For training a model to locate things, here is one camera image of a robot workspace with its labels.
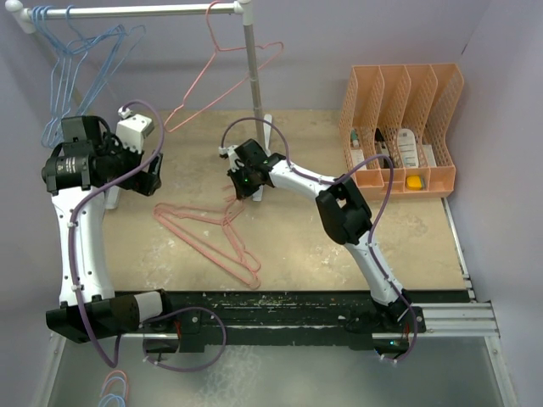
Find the pink wire hanger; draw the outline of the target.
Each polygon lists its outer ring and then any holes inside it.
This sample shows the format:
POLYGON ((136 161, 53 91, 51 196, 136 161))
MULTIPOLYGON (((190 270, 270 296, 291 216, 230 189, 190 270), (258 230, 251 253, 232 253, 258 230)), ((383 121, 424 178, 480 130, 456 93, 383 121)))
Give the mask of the pink wire hanger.
POLYGON ((167 215, 179 220, 189 219, 203 222, 213 226, 219 226, 227 238, 238 236, 233 222, 245 209, 244 201, 236 199, 230 192, 232 187, 223 187, 227 195, 219 206, 180 205, 173 203, 157 203, 153 208, 153 216, 156 220, 166 218, 167 215))
POLYGON ((259 272, 258 272, 258 276, 254 278, 244 267, 242 267, 237 262, 237 256, 234 253, 233 249, 232 249, 233 254, 229 254, 226 251, 219 248, 217 245, 213 243, 209 243, 206 241, 206 239, 198 237, 196 234, 190 232, 187 228, 182 226, 181 224, 182 220, 188 220, 188 219, 179 220, 175 217, 167 215, 165 219, 162 218, 162 219, 158 219, 157 221, 166 230, 173 233, 176 237, 180 238, 188 246, 190 246, 196 252, 201 254, 211 263, 221 268, 229 276, 233 277, 238 282, 242 283, 248 289, 256 290, 257 288, 260 287, 261 280, 260 280, 259 272))
POLYGON ((219 103, 240 89, 249 87, 249 108, 256 117, 265 115, 260 89, 260 72, 278 59, 284 52, 284 43, 272 41, 258 44, 255 41, 255 12, 252 1, 233 1, 235 14, 241 17, 243 43, 227 47, 214 30, 212 16, 219 14, 227 1, 209 3, 204 13, 205 24, 213 51, 202 66, 200 72, 186 89, 179 104, 167 115, 164 121, 165 131, 172 133, 199 117, 203 112, 214 108, 219 103), (189 109, 193 96, 206 91, 203 105, 187 117, 182 112, 189 109))
POLYGON ((225 198, 226 207, 223 211, 221 229, 237 256, 237 262, 244 267, 254 278, 258 276, 261 268, 260 261, 247 249, 244 240, 237 232, 233 222, 244 211, 244 202, 237 200, 233 195, 225 198))

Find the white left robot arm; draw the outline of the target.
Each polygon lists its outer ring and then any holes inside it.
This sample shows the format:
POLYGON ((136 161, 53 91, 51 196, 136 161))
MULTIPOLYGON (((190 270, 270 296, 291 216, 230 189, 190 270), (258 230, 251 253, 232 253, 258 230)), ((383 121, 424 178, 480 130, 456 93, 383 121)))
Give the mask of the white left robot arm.
POLYGON ((90 326, 98 339, 136 331, 145 321, 166 332, 175 316, 161 290, 116 296, 107 270, 103 220, 118 202, 110 181, 132 171, 120 188, 143 196, 161 186, 158 153, 147 170, 139 169, 143 142, 154 129, 144 115, 124 113, 114 131, 100 117, 68 117, 61 121, 64 140, 42 168, 59 224, 62 285, 59 308, 46 313, 50 330, 75 343, 87 343, 90 326))

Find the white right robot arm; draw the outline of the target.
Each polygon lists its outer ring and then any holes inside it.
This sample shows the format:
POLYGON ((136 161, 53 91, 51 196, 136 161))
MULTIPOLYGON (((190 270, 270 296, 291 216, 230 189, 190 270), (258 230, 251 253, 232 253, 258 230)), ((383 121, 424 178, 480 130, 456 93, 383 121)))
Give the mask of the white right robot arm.
POLYGON ((417 318, 406 290, 373 239, 377 223, 352 179, 341 181, 307 171, 280 153, 266 154, 254 139, 219 147, 219 154, 229 161, 227 175, 238 200, 269 186, 298 193, 316 204, 327 236, 346 248, 364 276, 378 311, 378 324, 385 331, 398 331, 406 324, 407 313, 417 318))

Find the green capped bottle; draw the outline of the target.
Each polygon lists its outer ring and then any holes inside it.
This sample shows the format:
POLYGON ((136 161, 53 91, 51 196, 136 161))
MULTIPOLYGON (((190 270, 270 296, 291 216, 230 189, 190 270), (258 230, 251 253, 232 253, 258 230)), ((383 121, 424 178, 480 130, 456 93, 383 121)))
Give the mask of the green capped bottle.
POLYGON ((359 149, 361 147, 360 140, 355 129, 352 129, 350 132, 350 145, 353 149, 359 149))

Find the black white boxed item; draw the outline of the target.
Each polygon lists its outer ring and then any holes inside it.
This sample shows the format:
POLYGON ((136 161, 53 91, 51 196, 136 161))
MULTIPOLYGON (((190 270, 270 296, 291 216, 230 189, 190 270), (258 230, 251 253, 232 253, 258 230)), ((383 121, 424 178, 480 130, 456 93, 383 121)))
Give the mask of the black white boxed item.
POLYGON ((374 134, 374 147, 377 155, 381 155, 378 159, 379 167, 382 169, 388 169, 394 166, 392 161, 388 145, 384 140, 383 134, 379 128, 376 129, 374 134))

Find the orange plastic file organizer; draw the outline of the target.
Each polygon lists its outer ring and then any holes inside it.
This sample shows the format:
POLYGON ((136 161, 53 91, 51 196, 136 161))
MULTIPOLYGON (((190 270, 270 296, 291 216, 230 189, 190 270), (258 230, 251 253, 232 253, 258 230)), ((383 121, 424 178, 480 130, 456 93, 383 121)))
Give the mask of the orange plastic file organizer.
POLYGON ((355 184, 368 199, 445 198, 454 190, 456 167, 446 133, 462 94, 464 80, 456 64, 355 65, 350 70, 339 116, 339 137, 355 184), (394 166, 379 167, 374 134, 379 128, 394 166), (403 166, 399 129, 415 133, 418 168, 403 166), (361 147, 350 145, 355 129, 361 147), (424 189, 406 189, 408 176, 421 176, 424 189))

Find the white clothes rack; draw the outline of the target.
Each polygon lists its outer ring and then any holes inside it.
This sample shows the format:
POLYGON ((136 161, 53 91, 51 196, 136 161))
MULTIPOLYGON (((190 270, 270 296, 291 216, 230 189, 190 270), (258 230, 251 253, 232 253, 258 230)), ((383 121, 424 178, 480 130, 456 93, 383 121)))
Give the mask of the white clothes rack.
POLYGON ((109 56, 105 59, 98 76, 95 78, 91 87, 87 91, 85 97, 78 103, 81 112, 86 112, 97 97, 102 88, 108 83, 109 78, 116 72, 116 68, 112 67, 113 61, 118 53, 120 45, 126 37, 130 35, 124 26, 116 25, 113 28, 96 36, 83 36, 71 23, 75 19, 98 19, 98 18, 115 18, 115 17, 139 17, 139 16, 168 16, 168 15, 203 15, 208 26, 211 41, 214 44, 214 52, 210 59, 200 71, 199 75, 193 81, 193 84, 188 88, 182 101, 186 102, 193 89, 198 85, 203 78, 207 69, 215 61, 218 53, 234 52, 236 49, 230 47, 228 49, 221 47, 216 40, 215 33, 211 27, 210 16, 212 14, 237 14, 242 17, 244 26, 245 45, 239 47, 238 50, 244 50, 247 53, 248 60, 248 75, 243 81, 249 81, 253 100, 253 110, 256 117, 265 119, 261 106, 260 82, 258 71, 268 65, 267 62, 257 64, 256 50, 259 48, 255 44, 254 39, 254 15, 253 3, 251 1, 232 1, 223 3, 214 1, 212 3, 203 4, 171 4, 171 5, 148 5, 148 6, 119 6, 119 7, 90 7, 77 8, 69 6, 67 8, 55 8, 52 6, 35 6, 27 8, 21 1, 7 1, 5 8, 10 12, 23 32, 27 34, 35 34, 37 32, 47 40, 52 46, 54 53, 57 55, 57 61, 53 64, 53 70, 59 70, 58 92, 51 95, 50 109, 52 113, 51 120, 46 124, 42 134, 42 145, 52 148, 54 143, 60 139, 59 136, 53 134, 56 124, 59 120, 65 117, 69 112, 69 108, 58 108, 59 101, 66 102, 71 99, 75 88, 76 77, 79 67, 72 66, 72 60, 78 58, 83 62, 88 55, 88 52, 96 47, 100 42, 110 38, 115 39, 115 44, 109 56), (77 38, 72 42, 64 43, 56 37, 47 27, 49 20, 64 20, 66 24, 76 33, 77 38))

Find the white labelled bottle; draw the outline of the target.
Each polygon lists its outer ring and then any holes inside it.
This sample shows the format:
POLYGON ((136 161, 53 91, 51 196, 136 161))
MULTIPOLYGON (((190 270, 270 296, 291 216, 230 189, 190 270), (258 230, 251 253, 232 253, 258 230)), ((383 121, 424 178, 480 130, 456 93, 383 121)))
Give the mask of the white labelled bottle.
POLYGON ((418 168, 420 163, 415 133, 407 128, 399 129, 397 143, 403 166, 406 168, 418 168))

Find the yellow small object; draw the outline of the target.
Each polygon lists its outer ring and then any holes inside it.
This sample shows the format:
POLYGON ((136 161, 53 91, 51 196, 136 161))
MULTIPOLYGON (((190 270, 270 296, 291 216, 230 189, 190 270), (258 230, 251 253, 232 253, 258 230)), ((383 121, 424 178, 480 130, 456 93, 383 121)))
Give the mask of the yellow small object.
POLYGON ((424 179, 421 176, 408 176, 406 178, 406 189, 420 191, 424 189, 424 179))

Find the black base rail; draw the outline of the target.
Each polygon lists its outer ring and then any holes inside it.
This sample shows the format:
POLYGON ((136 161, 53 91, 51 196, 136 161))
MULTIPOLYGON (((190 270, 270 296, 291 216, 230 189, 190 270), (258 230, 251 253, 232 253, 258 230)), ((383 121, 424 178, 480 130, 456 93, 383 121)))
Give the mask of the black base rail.
POLYGON ((137 329, 147 339, 176 339, 183 353, 208 345, 339 346, 403 353, 426 331, 421 308, 396 320, 367 291, 177 291, 172 316, 137 329))

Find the aluminium frame rail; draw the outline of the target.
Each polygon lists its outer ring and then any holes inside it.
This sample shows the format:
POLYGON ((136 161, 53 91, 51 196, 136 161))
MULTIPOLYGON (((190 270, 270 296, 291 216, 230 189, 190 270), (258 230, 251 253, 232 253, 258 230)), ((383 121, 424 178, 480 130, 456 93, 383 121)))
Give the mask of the aluminium frame rail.
POLYGON ((425 337, 499 337, 490 303, 420 304, 425 337))

